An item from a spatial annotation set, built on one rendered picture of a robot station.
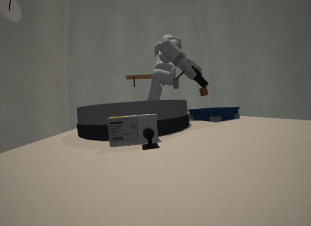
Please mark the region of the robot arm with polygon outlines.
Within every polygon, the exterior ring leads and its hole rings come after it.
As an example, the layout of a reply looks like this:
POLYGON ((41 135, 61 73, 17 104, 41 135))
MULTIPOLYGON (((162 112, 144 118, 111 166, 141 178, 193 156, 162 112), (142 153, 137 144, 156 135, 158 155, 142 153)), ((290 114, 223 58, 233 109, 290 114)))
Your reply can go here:
POLYGON ((162 92, 160 84, 173 85, 174 89, 179 88, 179 77, 176 78, 175 67, 187 56, 181 51, 181 39, 172 35, 164 35, 162 42, 155 45, 155 70, 152 73, 151 85, 147 101, 159 100, 162 92), (172 63, 170 63, 170 61, 172 63), (174 83, 173 83, 174 80, 174 83))

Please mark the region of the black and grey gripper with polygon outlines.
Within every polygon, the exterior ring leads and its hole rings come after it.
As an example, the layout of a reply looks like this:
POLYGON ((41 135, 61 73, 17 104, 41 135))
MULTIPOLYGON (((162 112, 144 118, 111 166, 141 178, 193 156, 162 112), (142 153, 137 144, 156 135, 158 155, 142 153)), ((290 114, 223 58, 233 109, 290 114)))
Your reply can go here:
MULTIPOLYGON (((195 80, 201 87, 205 88, 208 85, 208 82, 203 78, 202 73, 200 72, 202 68, 197 65, 192 59, 188 56, 185 56, 177 66, 185 71, 184 74, 189 78, 195 80)), ((176 67, 177 67, 176 66, 176 67)))

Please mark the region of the bronze bushing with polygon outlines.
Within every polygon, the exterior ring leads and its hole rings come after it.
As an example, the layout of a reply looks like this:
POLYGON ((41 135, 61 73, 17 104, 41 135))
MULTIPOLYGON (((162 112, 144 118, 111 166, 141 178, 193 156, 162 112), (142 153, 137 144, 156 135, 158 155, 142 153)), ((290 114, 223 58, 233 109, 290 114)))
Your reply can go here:
POLYGON ((200 90, 201 96, 206 96, 206 95, 208 95, 207 87, 205 87, 205 88, 202 87, 202 88, 200 88, 199 90, 200 90))

